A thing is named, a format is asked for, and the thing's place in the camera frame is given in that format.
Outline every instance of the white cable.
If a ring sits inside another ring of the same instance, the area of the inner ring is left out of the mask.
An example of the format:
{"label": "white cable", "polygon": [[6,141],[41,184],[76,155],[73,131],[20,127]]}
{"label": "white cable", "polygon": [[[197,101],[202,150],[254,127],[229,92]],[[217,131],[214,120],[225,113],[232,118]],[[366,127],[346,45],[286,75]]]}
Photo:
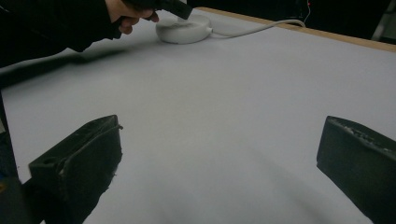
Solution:
{"label": "white cable", "polygon": [[308,15],[306,15],[304,23],[308,20],[309,15],[311,15],[311,6],[309,6],[309,0],[306,0],[306,6],[308,7]]}
{"label": "white cable", "polygon": [[282,24],[282,23],[297,23],[299,25],[301,25],[302,27],[305,27],[305,24],[302,21],[299,20],[285,20],[285,21],[275,21],[273,23],[264,25],[262,27],[256,28],[256,29],[252,29],[249,31],[244,31],[244,32],[239,32],[239,33],[226,33],[226,32],[221,32],[221,31],[217,31],[217,30],[213,30],[212,33],[215,35],[223,35],[223,36],[228,36],[228,37],[238,37],[238,36],[242,36],[242,35],[251,35],[254,33],[257,33],[259,31],[263,31],[266,29],[269,29],[271,27],[274,27],[276,25]]}

